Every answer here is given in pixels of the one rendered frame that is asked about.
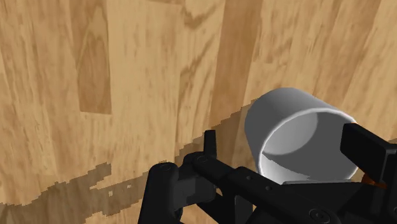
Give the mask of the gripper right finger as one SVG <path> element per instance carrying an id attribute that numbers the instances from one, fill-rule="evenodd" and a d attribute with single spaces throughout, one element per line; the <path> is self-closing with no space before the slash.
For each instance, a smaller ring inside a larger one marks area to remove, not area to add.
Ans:
<path id="1" fill-rule="evenodd" d="M 340 151 L 374 182 L 365 194 L 370 201 L 362 216 L 373 224 L 397 224 L 397 144 L 346 123 Z"/>

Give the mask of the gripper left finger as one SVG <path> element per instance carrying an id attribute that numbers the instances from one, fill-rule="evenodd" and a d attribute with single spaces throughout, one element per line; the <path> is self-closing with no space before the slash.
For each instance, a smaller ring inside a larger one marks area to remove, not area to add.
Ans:
<path id="1" fill-rule="evenodd" d="M 218 224 L 339 224 L 333 211 L 216 156 L 216 132 L 207 130 L 203 151 L 187 154 L 182 166 L 154 165 L 138 224 L 183 224 L 184 207 L 194 204 Z"/>

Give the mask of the white cup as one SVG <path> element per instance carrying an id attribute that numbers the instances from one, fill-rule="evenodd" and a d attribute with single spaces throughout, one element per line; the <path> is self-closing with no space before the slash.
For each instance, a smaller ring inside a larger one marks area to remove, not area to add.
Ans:
<path id="1" fill-rule="evenodd" d="M 278 184 L 347 182 L 357 166 L 340 151 L 355 119 L 302 90 L 283 87 L 257 98 L 244 132 L 256 170 Z"/>

